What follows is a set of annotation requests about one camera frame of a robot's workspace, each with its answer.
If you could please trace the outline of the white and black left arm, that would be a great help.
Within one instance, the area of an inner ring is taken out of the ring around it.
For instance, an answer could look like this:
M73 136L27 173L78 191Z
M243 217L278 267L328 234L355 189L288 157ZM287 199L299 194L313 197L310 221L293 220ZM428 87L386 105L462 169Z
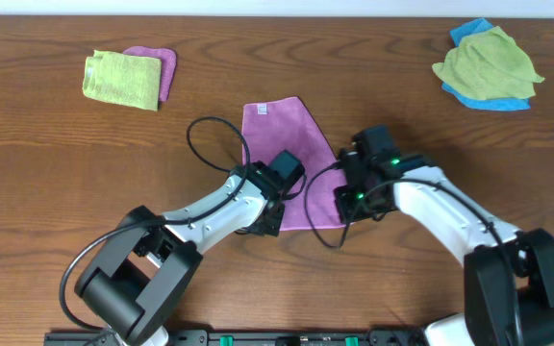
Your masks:
M165 345L166 320L204 254L235 232L276 236L291 188L305 176L292 153L233 169L218 190L180 210L131 210L74 286L118 345Z

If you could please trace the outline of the purple microfiber cloth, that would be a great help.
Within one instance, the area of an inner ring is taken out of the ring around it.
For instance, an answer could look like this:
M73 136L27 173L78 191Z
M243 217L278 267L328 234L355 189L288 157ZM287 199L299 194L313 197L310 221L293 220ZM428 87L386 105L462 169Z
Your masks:
M252 161L270 163L284 150L298 158L307 175L308 193L285 203L283 231L336 229L343 226L335 203L334 189L346 184L344 173L321 169L336 157L324 134L297 97L251 103L243 107L241 132Z

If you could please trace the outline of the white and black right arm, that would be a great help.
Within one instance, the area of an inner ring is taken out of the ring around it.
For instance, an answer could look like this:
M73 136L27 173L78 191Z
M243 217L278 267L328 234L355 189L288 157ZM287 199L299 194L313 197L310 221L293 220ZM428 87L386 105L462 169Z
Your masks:
M465 310L424 327L429 345L554 344L554 237L524 232L465 195L420 154L404 155L385 126L359 132L338 155L345 225L400 211L464 269Z

